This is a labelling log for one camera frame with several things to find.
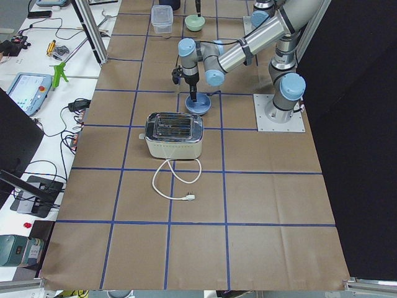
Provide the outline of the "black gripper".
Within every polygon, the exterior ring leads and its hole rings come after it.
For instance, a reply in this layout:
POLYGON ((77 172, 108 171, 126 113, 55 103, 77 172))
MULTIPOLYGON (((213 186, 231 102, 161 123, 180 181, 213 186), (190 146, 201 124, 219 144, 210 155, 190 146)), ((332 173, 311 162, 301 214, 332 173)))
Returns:
MULTIPOLYGON (((195 0, 195 8, 198 16, 201 16, 201 0, 195 0)), ((189 85, 190 99, 192 102, 197 101, 197 83, 199 74, 185 75, 185 82, 189 85)))

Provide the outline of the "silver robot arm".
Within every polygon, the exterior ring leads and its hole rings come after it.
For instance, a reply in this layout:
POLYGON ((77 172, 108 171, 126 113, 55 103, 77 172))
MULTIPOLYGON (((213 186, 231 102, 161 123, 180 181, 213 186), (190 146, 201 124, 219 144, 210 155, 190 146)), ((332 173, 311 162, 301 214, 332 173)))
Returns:
POLYGON ((302 28, 315 18, 323 4, 323 1, 255 1, 250 16, 252 30, 231 42, 229 50, 225 50, 225 44, 219 40, 183 38, 178 43, 179 57, 172 71, 174 84, 184 79, 189 85, 190 98, 196 104, 199 62, 204 65, 207 84, 220 86, 227 73, 239 65, 251 65, 255 55, 274 47, 268 70, 274 88, 278 89, 281 77, 297 68, 295 54, 302 28))
MULTIPOLYGON (((193 32, 200 31, 205 25, 205 18, 201 14, 201 1, 195 1, 196 13, 185 18, 186 27, 193 32)), ((253 12, 249 16, 251 29, 257 29, 275 13, 274 1, 255 1, 253 12)))

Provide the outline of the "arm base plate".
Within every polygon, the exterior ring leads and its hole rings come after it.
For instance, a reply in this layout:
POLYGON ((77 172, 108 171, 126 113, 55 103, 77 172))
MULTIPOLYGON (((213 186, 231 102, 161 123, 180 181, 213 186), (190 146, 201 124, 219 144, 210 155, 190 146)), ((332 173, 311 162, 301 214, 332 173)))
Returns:
POLYGON ((255 27, 251 23, 250 16, 243 16, 243 27, 244 27, 244 35, 251 33, 255 27))
POLYGON ((305 133, 303 116, 296 103, 290 111, 274 106, 273 94, 253 94, 257 130, 259 132, 305 133))

